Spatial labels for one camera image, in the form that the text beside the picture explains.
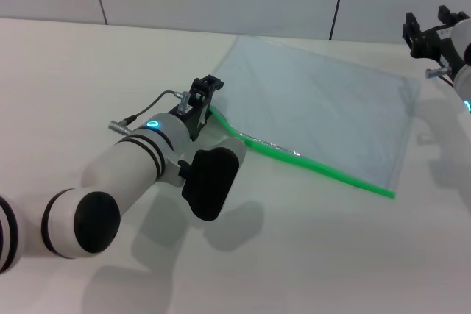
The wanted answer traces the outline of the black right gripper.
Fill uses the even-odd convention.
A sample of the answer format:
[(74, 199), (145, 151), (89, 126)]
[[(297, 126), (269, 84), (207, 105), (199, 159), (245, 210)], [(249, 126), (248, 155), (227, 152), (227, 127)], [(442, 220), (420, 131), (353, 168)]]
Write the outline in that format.
[(470, 17), (465, 12), (454, 13), (447, 6), (440, 5), (437, 18), (444, 25), (422, 31), (415, 15), (407, 12), (403, 24), (403, 40), (410, 46), (410, 55), (414, 59), (430, 59), (441, 67), (459, 70), (464, 61), (452, 44), (452, 26)]

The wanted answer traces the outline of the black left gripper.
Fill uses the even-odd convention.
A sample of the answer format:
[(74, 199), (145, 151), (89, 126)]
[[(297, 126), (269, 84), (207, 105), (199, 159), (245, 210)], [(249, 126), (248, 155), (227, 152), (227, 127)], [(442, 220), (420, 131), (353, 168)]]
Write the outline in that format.
[(199, 137), (211, 114), (210, 102), (213, 93), (221, 90), (223, 86), (224, 83), (220, 79), (206, 76), (196, 78), (189, 91), (174, 94), (180, 102), (169, 114), (175, 115), (184, 123), (192, 141)]

